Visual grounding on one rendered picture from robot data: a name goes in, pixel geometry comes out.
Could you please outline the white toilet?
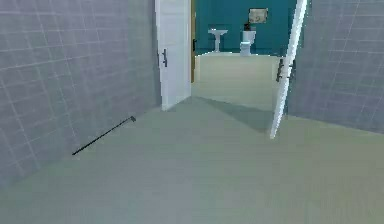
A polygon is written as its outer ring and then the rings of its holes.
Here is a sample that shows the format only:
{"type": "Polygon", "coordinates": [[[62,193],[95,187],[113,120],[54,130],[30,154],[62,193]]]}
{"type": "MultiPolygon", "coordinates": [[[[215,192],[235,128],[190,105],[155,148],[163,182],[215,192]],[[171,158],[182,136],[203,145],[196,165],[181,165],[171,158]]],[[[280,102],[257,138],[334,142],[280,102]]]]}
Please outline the white toilet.
{"type": "Polygon", "coordinates": [[[240,55],[241,56],[250,56],[251,55],[251,46],[254,43],[256,36],[255,31],[243,31],[242,32],[242,41],[240,42],[240,55]]]}

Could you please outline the white pedestal sink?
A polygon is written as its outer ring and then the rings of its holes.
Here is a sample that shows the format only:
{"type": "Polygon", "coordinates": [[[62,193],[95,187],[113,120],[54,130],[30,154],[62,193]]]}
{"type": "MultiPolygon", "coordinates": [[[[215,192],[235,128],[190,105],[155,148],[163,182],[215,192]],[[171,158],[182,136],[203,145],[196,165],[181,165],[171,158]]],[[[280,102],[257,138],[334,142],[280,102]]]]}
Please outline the white pedestal sink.
{"type": "Polygon", "coordinates": [[[209,34],[212,34],[215,37],[215,52],[220,51],[220,40],[221,36],[227,33],[227,30],[218,30],[218,29],[209,29],[209,34]]]}

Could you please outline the brown wooden room door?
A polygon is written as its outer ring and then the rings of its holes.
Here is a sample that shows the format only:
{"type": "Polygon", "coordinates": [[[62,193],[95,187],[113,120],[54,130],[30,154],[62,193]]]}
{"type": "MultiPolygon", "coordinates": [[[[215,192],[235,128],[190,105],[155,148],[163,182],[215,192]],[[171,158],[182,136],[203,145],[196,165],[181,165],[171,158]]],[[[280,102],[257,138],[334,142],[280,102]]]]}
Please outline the brown wooden room door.
{"type": "Polygon", "coordinates": [[[196,0],[191,0],[191,83],[195,81],[196,0]]]}

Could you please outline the thin black rod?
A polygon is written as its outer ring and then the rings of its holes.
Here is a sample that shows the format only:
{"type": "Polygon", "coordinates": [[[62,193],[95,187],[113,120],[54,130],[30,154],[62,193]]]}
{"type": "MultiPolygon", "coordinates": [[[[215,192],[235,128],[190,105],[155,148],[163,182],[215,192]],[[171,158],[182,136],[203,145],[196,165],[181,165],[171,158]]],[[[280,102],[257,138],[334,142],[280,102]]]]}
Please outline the thin black rod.
{"type": "Polygon", "coordinates": [[[128,118],[126,118],[125,120],[122,120],[120,123],[118,123],[117,125],[115,125],[113,128],[107,130],[106,132],[102,133],[101,135],[99,135],[98,137],[94,138],[92,141],[90,141],[89,143],[81,146],[79,149],[77,149],[76,151],[72,152],[71,155],[72,156],[75,156],[77,155],[78,153],[80,153],[81,151],[83,151],[84,149],[88,148],[89,146],[91,146],[92,144],[94,144],[95,142],[97,142],[98,140],[102,139],[104,136],[108,135],[109,133],[111,133],[112,131],[114,131],[115,129],[119,128],[120,126],[123,126],[124,124],[126,124],[127,122],[136,122],[137,119],[135,116],[130,116],[128,118]]]}

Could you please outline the framed wall picture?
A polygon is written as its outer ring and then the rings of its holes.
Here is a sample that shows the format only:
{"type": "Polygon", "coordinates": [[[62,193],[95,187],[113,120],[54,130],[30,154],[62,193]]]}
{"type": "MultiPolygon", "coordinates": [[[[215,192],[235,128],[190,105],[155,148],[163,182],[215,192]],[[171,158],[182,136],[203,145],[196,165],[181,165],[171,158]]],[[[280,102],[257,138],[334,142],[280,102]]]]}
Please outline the framed wall picture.
{"type": "Polygon", "coordinates": [[[267,16],[267,8],[251,8],[248,14],[249,22],[252,24],[265,23],[267,21],[267,16]]]}

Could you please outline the white room door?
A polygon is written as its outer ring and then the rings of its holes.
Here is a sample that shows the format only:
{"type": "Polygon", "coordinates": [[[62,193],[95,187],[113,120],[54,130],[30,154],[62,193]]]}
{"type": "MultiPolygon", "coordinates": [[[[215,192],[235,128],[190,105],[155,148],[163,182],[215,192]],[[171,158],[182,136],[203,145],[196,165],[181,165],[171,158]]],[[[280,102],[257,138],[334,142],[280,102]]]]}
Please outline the white room door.
{"type": "Polygon", "coordinates": [[[191,0],[155,0],[161,108],[167,111],[191,96],[191,0]],[[164,67],[163,49],[168,67],[164,67]]]}
{"type": "Polygon", "coordinates": [[[308,0],[297,0],[294,18],[291,27],[291,33],[288,43],[286,56],[283,58],[283,66],[278,75],[278,92],[276,99],[276,107],[274,110],[274,118],[270,130],[270,138],[274,139],[280,126],[284,109],[287,101],[288,90],[290,85],[290,76],[293,69],[294,60],[299,46],[302,26],[306,14],[308,0]]]}

